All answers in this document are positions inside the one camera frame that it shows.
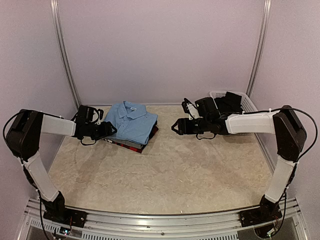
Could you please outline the grey button shirt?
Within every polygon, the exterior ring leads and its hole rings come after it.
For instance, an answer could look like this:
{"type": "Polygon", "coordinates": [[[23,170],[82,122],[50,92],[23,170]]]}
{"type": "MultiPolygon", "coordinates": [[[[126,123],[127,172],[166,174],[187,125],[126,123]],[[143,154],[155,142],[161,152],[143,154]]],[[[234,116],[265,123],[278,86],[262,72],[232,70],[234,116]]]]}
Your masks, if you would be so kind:
{"type": "Polygon", "coordinates": [[[145,144],[140,144],[140,143],[136,143],[130,140],[121,140],[121,139],[114,139],[114,138],[110,138],[110,137],[105,137],[103,138],[103,140],[109,142],[109,143],[118,143],[118,144],[124,144],[126,146],[129,147],[134,147],[137,149],[142,149],[143,147],[145,147],[145,144]]]}

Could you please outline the light blue long sleeve shirt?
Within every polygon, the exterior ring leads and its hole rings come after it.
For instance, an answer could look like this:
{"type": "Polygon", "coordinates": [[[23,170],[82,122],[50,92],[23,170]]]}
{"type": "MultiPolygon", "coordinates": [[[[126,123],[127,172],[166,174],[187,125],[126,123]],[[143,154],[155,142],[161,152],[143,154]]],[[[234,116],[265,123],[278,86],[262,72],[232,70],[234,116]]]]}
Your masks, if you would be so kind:
{"type": "Polygon", "coordinates": [[[158,115],[148,112],[145,105],[122,101],[111,106],[104,121],[117,129],[111,139],[146,145],[158,115]]]}

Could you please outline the red black plaid shirt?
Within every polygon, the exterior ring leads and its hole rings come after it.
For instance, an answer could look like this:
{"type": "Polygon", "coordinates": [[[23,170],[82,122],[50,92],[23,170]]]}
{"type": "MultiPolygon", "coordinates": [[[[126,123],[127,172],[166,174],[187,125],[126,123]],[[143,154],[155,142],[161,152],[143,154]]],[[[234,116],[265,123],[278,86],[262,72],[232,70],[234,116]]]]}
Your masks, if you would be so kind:
{"type": "Polygon", "coordinates": [[[158,130],[159,128],[157,125],[154,125],[152,127],[152,130],[148,136],[148,140],[146,144],[139,144],[129,140],[120,140],[120,139],[111,139],[111,138],[104,138],[103,140],[110,144],[114,144],[114,145],[129,149],[131,151],[141,154],[145,149],[145,147],[148,145],[149,140],[151,140],[155,136],[158,130]]]}

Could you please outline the white plastic laundry basket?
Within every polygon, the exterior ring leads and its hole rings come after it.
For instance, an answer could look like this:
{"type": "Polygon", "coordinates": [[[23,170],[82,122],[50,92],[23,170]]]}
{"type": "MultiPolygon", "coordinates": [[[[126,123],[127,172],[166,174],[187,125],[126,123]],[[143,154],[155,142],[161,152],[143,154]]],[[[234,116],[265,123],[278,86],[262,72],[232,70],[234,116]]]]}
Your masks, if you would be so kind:
{"type": "MultiPolygon", "coordinates": [[[[212,90],[209,92],[210,97],[213,99],[215,98],[221,98],[226,95],[228,91],[227,90],[212,90]]],[[[239,91],[231,91],[231,93],[241,96],[241,108],[246,113],[249,112],[256,112],[258,109],[256,108],[255,104],[251,101],[251,99],[243,92],[239,91]]]]}

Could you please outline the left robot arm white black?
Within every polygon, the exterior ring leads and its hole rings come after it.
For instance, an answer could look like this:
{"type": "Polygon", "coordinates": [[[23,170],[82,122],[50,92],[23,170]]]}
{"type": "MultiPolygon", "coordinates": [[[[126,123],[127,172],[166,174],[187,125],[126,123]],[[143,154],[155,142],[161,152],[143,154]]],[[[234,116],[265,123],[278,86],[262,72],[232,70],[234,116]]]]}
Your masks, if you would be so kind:
{"type": "Polygon", "coordinates": [[[22,109],[12,116],[3,127],[3,139],[11,153],[17,157],[23,172],[39,194],[50,213],[63,223],[70,218],[62,193],[52,183],[40,156],[42,134],[59,135],[82,141],[89,137],[97,142],[117,132],[109,121],[103,121],[104,111],[81,105],[72,119],[52,115],[42,111],[22,109]]]}

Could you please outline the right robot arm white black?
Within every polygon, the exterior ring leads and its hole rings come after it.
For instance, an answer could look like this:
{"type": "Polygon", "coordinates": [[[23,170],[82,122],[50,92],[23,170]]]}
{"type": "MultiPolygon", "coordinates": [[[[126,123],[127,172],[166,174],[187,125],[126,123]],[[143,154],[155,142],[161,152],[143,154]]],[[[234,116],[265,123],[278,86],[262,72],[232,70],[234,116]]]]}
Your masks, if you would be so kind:
{"type": "Polygon", "coordinates": [[[256,112],[223,111],[211,97],[191,103],[187,98],[182,108],[189,116],[179,118],[171,130],[176,134],[202,135],[206,132],[217,135],[242,133],[273,134],[277,144],[277,163],[268,189],[260,200],[256,218],[266,222],[271,218],[285,194],[297,168],[307,133],[293,108],[284,105],[279,109],[256,112]]]}

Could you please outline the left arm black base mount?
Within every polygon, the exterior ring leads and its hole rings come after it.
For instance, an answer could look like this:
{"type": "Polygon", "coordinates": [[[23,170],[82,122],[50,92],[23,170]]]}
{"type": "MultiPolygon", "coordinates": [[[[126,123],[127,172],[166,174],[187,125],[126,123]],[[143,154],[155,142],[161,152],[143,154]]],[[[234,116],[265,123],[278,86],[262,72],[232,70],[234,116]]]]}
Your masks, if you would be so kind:
{"type": "Polygon", "coordinates": [[[61,214],[53,211],[45,211],[43,217],[46,220],[56,223],[83,228],[87,220],[87,215],[88,213],[85,211],[66,208],[61,214]]]}

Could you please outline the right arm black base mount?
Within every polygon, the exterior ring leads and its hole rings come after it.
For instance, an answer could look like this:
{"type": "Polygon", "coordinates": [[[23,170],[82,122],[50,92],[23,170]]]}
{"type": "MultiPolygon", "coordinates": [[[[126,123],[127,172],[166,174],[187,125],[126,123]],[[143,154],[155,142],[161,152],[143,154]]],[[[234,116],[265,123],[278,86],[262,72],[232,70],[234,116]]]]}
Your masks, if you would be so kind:
{"type": "Polygon", "coordinates": [[[265,213],[262,212],[260,207],[239,212],[240,222],[243,228],[274,221],[276,218],[281,219],[282,216],[280,210],[276,210],[273,213],[265,213]]]}

